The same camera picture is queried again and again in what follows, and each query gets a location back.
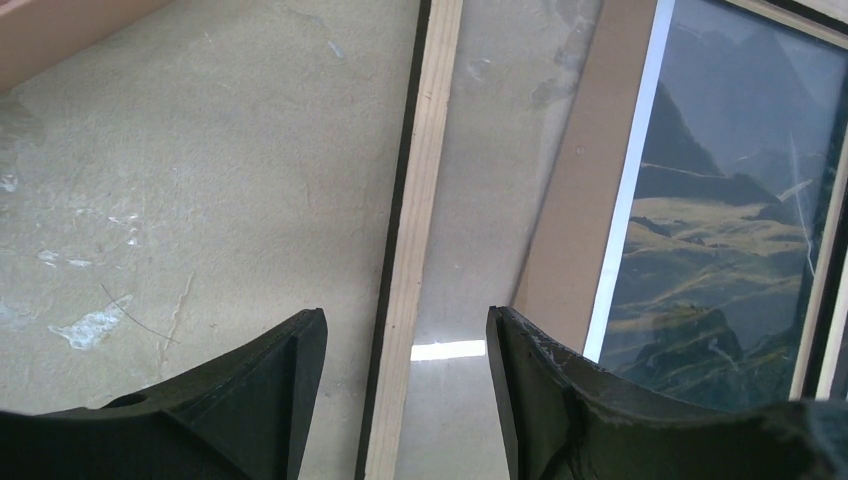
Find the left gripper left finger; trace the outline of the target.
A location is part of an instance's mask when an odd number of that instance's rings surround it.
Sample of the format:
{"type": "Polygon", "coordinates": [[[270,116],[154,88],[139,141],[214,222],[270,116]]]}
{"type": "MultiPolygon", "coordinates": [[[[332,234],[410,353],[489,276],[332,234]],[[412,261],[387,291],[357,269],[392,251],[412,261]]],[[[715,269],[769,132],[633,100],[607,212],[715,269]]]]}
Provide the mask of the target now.
{"type": "Polygon", "coordinates": [[[5,479],[295,479],[328,328],[304,310],[98,409],[1,415],[5,479]]]}

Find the wooden picture frame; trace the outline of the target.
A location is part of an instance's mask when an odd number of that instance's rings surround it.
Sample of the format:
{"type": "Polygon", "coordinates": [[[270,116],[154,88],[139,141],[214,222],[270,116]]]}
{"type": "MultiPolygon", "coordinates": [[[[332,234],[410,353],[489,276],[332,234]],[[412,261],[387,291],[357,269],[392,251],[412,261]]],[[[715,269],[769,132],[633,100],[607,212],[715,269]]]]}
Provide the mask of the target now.
{"type": "MultiPolygon", "coordinates": [[[[357,478],[511,478],[488,312],[523,315],[513,301],[603,2],[423,3],[357,478]]],[[[754,2],[847,42],[843,1],[754,2]]],[[[827,397],[845,344],[832,321],[844,317],[847,139],[843,155],[821,298],[779,402],[827,397]]]]}

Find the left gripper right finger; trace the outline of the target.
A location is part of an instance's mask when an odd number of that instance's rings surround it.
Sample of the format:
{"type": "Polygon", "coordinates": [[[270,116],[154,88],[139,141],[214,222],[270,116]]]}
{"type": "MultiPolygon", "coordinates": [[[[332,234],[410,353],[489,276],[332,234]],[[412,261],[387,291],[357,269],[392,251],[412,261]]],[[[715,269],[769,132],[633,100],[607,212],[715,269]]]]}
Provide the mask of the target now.
{"type": "Polygon", "coordinates": [[[726,412],[651,391],[491,307],[490,371],[513,479],[843,479],[847,404],[726,412]]]}

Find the brown backing board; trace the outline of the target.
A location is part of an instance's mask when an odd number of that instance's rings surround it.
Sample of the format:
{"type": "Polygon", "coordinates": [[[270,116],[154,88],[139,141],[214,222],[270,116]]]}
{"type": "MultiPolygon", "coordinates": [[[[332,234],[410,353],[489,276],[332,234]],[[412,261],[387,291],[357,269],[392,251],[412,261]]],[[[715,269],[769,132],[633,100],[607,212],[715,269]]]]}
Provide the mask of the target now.
{"type": "Polygon", "coordinates": [[[589,332],[651,29],[664,9],[602,3],[513,301],[575,351],[589,332]]]}

